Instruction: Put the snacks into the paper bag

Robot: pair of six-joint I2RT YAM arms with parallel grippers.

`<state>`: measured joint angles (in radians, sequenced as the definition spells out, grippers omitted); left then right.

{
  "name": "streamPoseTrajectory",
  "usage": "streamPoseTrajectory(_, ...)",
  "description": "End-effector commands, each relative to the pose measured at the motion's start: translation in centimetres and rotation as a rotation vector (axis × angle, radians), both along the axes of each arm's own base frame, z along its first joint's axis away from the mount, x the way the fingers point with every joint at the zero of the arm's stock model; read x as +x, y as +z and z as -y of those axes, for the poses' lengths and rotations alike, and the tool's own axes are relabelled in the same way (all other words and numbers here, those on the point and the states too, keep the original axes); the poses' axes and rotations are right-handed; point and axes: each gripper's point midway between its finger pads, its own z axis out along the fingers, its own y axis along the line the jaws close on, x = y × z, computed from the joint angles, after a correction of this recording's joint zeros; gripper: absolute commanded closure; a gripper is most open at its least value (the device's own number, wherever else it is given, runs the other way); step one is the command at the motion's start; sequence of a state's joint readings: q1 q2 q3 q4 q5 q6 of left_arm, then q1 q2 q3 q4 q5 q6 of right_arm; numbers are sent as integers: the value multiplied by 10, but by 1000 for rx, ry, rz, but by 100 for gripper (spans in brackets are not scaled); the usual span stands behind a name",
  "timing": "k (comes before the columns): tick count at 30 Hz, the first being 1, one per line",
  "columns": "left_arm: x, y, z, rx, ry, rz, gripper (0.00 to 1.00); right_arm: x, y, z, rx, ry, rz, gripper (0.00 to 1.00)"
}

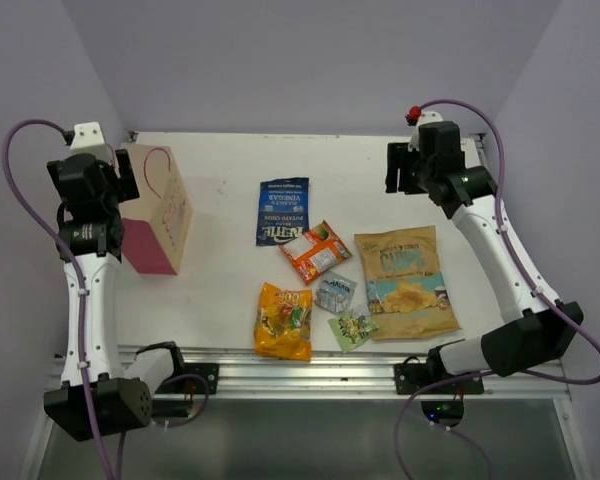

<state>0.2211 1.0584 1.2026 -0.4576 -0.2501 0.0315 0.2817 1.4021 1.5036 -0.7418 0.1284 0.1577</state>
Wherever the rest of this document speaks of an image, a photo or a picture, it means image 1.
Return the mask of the small silver blue packet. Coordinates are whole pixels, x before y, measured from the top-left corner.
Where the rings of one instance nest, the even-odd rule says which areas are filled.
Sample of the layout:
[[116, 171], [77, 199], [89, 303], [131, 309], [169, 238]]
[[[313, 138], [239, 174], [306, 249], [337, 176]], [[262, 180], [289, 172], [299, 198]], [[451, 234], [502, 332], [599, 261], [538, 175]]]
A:
[[347, 310], [357, 283], [337, 273], [325, 272], [315, 291], [314, 303], [333, 314], [343, 313]]

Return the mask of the orange snack packet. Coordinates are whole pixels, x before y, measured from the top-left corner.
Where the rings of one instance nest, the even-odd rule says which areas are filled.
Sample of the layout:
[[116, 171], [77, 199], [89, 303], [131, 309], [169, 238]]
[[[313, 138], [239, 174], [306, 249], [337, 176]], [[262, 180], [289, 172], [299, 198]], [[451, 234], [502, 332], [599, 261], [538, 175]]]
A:
[[345, 243], [325, 220], [279, 249], [305, 285], [352, 257]]

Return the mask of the blue Kettle chips bag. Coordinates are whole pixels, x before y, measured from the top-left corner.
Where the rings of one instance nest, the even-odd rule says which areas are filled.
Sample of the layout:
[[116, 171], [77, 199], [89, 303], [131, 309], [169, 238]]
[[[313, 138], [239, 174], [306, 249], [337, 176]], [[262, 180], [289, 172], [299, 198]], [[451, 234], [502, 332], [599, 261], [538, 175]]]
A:
[[281, 178], [260, 183], [257, 246], [277, 246], [309, 230], [309, 178]]

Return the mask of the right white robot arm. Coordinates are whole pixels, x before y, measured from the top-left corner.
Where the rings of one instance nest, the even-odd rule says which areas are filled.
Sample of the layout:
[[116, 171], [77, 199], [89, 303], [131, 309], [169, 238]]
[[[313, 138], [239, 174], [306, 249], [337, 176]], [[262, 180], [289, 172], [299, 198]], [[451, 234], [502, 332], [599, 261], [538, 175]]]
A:
[[580, 306], [563, 302], [526, 252], [514, 263], [506, 246], [517, 236], [496, 202], [496, 182], [485, 167], [466, 165], [459, 126], [437, 113], [413, 124], [410, 141], [387, 147], [385, 190], [425, 194], [444, 211], [476, 255], [503, 320], [492, 331], [431, 350], [427, 384], [444, 393], [461, 374], [490, 370], [506, 377], [560, 359], [584, 320]]

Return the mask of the yellow gummy candy bag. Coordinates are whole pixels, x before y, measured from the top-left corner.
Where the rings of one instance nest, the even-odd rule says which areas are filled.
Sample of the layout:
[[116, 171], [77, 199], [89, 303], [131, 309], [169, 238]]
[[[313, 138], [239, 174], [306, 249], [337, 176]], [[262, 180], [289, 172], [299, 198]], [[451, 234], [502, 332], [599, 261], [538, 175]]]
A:
[[312, 358], [311, 290], [283, 290], [265, 283], [254, 326], [256, 355], [309, 362]]

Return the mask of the large tan chips bag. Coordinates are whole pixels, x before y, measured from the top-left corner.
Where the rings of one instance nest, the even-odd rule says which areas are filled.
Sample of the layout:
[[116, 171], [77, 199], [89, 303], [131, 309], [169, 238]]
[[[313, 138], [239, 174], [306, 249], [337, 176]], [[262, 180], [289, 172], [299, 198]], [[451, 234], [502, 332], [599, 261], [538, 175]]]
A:
[[436, 227], [354, 236], [375, 341], [423, 340], [456, 332], [437, 251]]

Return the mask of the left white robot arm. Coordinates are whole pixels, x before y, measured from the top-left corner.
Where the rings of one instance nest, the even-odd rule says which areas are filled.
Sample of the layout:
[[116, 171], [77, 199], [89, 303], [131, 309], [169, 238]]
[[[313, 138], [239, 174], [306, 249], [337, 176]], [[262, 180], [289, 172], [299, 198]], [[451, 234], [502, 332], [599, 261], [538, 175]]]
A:
[[149, 425], [152, 395], [173, 393], [188, 379], [180, 349], [172, 342], [140, 348], [122, 365], [115, 294], [125, 229], [123, 202], [139, 190], [125, 149], [108, 163], [91, 153], [51, 161], [47, 170], [59, 197], [53, 233], [69, 294], [68, 345], [60, 386], [45, 393], [45, 413], [82, 442]]

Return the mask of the small green snack packet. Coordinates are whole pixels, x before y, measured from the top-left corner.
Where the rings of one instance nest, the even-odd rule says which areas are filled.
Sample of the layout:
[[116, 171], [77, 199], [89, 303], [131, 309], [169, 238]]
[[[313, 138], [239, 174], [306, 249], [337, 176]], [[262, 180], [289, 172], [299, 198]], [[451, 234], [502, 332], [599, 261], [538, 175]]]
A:
[[328, 325], [342, 352], [364, 345], [379, 330], [366, 304], [357, 305], [328, 320]]

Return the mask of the pink and cream paper bag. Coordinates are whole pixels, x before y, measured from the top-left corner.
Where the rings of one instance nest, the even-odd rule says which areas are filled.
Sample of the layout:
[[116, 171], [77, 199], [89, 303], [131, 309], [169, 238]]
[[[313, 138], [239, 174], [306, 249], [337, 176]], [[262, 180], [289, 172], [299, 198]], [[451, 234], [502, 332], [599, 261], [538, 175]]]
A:
[[127, 143], [139, 197], [120, 205], [122, 253], [139, 274], [177, 275], [193, 208], [172, 150]]

